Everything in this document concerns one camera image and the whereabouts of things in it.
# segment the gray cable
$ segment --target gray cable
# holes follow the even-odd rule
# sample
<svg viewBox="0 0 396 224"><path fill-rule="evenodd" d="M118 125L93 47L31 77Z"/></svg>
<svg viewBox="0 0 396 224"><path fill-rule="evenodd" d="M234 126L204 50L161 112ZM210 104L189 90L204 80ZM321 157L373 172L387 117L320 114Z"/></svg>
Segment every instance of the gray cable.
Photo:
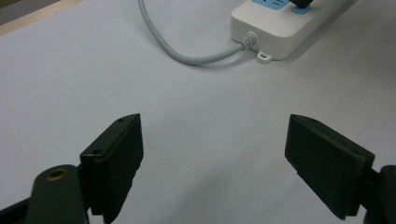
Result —
<svg viewBox="0 0 396 224"><path fill-rule="evenodd" d="M144 0L137 0L139 7L140 7L140 12L142 13L143 20L145 21L147 27L151 31L151 33L154 35L155 39L160 43L161 47L163 50L169 54L173 59L181 62L181 63L186 63L186 64L191 64L191 65L202 65L202 64L207 64L207 63L215 63L218 61L221 61L223 59L226 59L234 54L236 54L239 51L245 51L250 49L251 46L255 45L257 42L257 36L252 33L248 32L245 37L243 37L241 40L237 41L237 44L230 48L226 49L221 53L212 55L212 56L207 56L207 57L202 57L202 58L193 58L193 57L187 57L184 55L181 55L177 53L174 49L172 49L168 43L163 39L163 37L160 35L160 33L157 31L155 28L154 24L152 23L151 19L149 18L149 14L146 10L146 6L144 3Z"/></svg>

